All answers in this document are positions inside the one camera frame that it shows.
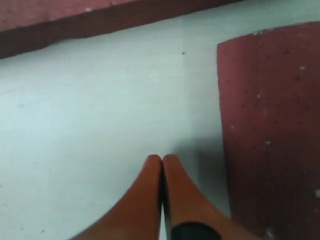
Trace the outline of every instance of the red block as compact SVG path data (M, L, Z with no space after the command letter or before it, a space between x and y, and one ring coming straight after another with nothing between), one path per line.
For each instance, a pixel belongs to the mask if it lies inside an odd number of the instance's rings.
M232 217L268 240L320 239L320 22L218 46Z
M0 59L240 0L1 0Z

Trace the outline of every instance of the white surface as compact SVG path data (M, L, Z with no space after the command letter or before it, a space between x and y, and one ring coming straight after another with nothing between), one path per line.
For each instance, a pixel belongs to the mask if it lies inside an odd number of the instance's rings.
M179 154L229 214L217 44L320 20L319 9L319 0L247 0L0 60L0 239L78 233L148 154Z

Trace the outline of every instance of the white table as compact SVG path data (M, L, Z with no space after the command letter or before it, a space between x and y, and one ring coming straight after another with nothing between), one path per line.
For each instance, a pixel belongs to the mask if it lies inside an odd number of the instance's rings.
M0 239L73 236L115 204L148 154L181 156L229 215L217 44L320 20L319 9L246 0L0 60Z

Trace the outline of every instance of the red foam block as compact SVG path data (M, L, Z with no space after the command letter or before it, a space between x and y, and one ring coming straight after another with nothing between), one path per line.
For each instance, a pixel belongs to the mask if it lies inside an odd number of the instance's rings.
M1 0L0 59L240 0Z
M219 44L232 217L274 240L320 239L320 22Z

